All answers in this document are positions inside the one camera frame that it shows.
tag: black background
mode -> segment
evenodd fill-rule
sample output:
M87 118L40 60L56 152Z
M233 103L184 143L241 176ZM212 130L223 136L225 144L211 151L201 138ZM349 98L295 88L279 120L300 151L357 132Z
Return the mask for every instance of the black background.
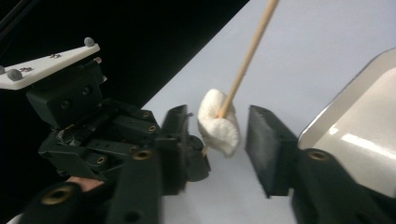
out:
M101 47L108 77L103 95L142 106L247 1L42 0L0 42L0 64L79 48L90 36ZM0 18L17 2L1 0ZM27 90L0 90L0 223L44 187L64 180L37 154L50 127L27 102Z

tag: white table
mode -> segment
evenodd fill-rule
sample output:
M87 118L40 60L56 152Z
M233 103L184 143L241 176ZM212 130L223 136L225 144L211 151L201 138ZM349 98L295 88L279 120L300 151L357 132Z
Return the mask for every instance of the white table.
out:
M197 113L212 88L228 92L266 0L251 0L145 106L162 123L168 109ZM396 47L396 2L281 0L234 99L245 136L248 107L272 110L296 134L377 54ZM191 134L200 136L196 116ZM210 177L164 197L165 223L295 223L290 198L267 200L244 150L209 151Z

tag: wooden skewer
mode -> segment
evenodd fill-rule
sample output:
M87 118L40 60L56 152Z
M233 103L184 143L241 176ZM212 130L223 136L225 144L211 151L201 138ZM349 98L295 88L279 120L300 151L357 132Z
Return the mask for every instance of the wooden skewer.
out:
M256 34L253 36L253 40L251 41L250 48L248 49L247 55L245 56L245 60L243 61L242 66L239 69L239 73L233 83L233 87L231 88L230 93L228 94L224 102L224 105L221 107L221 110L218 113L218 118L222 119L227 114L228 108L230 107L230 104L233 101L236 92L238 91L239 85L242 82L242 78L248 70L251 59L253 58L253 55L260 44L260 40L262 39L264 31L267 28L267 25L271 20L272 15L274 14L277 2L278 0L269 0L268 5L262 15L262 19L260 20L260 24L257 27Z

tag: gray ball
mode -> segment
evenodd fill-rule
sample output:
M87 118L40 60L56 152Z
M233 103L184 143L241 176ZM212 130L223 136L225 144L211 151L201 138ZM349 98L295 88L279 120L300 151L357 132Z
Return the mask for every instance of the gray ball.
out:
M7 76L9 79L13 81L19 81L23 78L22 72L18 71L17 69L11 69L7 72Z
M3 75L6 72L6 68L0 65L0 75Z
M90 47L92 47L93 45L95 45L95 41L94 41L92 38L90 38L90 37L86 37L86 38L84 39L84 44L85 44L85 46L87 46L88 48L90 48Z

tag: white marshmallow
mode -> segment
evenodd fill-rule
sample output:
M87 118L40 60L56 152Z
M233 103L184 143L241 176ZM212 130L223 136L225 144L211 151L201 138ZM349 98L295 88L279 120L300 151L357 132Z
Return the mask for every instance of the white marshmallow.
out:
M231 157L240 144L241 134L233 105L225 118L217 118L226 98L226 94L215 89L206 94L198 111L198 129L209 147Z

